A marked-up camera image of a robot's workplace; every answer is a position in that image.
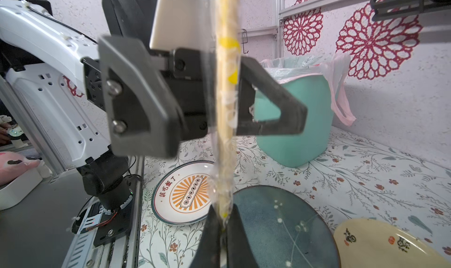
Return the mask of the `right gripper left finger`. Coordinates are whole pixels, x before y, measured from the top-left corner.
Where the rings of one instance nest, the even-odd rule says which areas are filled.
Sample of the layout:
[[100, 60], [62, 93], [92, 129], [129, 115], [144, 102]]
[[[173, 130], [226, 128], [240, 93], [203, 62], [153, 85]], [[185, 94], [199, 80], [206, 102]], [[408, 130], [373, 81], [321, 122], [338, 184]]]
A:
[[206, 222], [197, 252], [190, 268], [219, 268], [221, 254], [222, 225], [213, 206], [207, 214]]

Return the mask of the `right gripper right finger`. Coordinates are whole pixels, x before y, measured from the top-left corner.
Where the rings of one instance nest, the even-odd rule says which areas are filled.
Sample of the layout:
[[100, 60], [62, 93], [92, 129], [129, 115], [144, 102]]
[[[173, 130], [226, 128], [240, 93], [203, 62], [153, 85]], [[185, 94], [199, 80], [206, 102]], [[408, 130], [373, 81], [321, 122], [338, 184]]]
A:
[[228, 268], [258, 268], [237, 205], [233, 205], [226, 237]]

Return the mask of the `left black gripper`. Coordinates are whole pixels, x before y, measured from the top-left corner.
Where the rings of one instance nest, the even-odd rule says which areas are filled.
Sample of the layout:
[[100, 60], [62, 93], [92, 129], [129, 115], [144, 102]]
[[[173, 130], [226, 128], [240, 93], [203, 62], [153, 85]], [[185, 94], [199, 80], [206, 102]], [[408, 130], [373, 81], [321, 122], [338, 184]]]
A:
[[174, 158], [207, 135], [195, 0], [102, 0], [99, 64], [112, 152]]

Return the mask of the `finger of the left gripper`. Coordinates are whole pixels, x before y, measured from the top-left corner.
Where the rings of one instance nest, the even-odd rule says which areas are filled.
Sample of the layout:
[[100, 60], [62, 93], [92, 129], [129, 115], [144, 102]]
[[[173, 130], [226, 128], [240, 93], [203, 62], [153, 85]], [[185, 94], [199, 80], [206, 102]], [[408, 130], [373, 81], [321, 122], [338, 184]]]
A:
[[[277, 119], [253, 121], [245, 115], [253, 104], [255, 88], [279, 110]], [[238, 136], [295, 135], [304, 131], [307, 121], [307, 107], [284, 87], [277, 83], [271, 75], [251, 57], [243, 56], [240, 64], [238, 85]]]

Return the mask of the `clear wrapper with yellow dots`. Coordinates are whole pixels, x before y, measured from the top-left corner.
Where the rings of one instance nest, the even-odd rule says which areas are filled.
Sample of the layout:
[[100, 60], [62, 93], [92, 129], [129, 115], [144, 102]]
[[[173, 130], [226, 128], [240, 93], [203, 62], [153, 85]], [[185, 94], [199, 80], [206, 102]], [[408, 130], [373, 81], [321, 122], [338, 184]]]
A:
[[216, 155], [213, 176], [213, 206], [222, 228], [233, 210], [234, 166], [238, 126], [240, 42], [238, 40], [239, 0], [203, 0], [203, 69], [207, 83], [207, 114]]

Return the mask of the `chopsticks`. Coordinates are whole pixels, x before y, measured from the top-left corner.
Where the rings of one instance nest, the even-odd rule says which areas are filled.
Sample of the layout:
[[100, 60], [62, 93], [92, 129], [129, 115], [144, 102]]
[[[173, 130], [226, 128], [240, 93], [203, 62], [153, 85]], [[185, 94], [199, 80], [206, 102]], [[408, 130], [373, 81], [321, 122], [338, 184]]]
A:
[[234, 137], [238, 124], [239, 0], [215, 0], [216, 124], [218, 178], [217, 214], [224, 225], [233, 208], [233, 172], [236, 163]]

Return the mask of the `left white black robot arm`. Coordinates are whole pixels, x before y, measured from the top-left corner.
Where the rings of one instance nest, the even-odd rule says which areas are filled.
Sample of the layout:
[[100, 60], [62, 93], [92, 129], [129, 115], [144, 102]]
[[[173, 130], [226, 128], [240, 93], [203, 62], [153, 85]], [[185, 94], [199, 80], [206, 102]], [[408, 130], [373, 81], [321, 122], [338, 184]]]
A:
[[98, 41], [56, 20], [46, 0], [1, 1], [1, 75], [46, 117], [88, 195], [108, 214], [132, 194], [128, 156], [173, 158], [207, 135], [200, 0], [102, 0]]

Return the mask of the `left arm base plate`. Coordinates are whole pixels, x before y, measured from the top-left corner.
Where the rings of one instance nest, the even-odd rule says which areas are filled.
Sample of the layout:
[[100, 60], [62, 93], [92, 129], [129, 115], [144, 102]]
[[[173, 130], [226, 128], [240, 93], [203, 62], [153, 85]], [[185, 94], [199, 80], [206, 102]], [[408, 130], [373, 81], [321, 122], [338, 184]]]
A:
[[132, 229], [134, 201], [134, 194], [131, 193], [128, 200], [120, 208], [114, 210], [106, 210], [100, 202], [95, 202], [90, 208], [85, 208], [80, 212], [70, 231], [81, 235], [94, 232], [93, 245], [95, 248], [128, 236]]

